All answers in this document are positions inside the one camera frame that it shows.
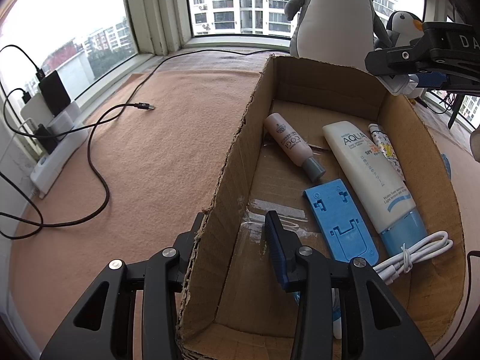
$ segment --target triangular cutout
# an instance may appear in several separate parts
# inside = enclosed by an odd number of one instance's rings
[[[87,300],[78,315],[73,320],[76,327],[97,331],[102,324],[103,309],[109,292],[109,284],[104,281],[90,299]]]
[[[367,281],[367,290],[370,297],[375,327],[378,330],[383,330],[389,327],[399,326],[400,317],[372,281]]]

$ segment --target pink bottle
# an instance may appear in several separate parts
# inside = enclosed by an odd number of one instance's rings
[[[280,114],[271,114],[263,121],[263,125],[292,162],[305,170],[312,182],[317,182],[325,174],[325,169],[315,160],[309,145]]]

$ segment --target large stuffed penguin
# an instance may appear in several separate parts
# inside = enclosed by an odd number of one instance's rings
[[[393,12],[386,27],[392,45],[388,46],[379,38],[375,41],[375,50],[410,46],[412,40],[423,37],[422,21],[411,12]]]
[[[390,39],[374,11],[373,0],[290,0],[287,20],[301,8],[290,42],[290,55],[366,71],[365,57],[374,50],[374,36]]]

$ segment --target blue curved stripe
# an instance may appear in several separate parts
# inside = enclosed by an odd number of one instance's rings
[[[409,198],[411,198],[410,194],[404,195],[404,196],[399,196],[398,198],[392,200],[392,202],[390,203],[390,205],[387,208],[388,212],[392,211],[392,208],[395,204],[397,204],[398,202],[401,202],[402,200],[409,199]]]

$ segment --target gray bottle cap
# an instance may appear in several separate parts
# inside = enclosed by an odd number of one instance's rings
[[[312,182],[316,182],[325,174],[325,168],[315,158],[310,157],[303,161],[302,168],[307,172]]]

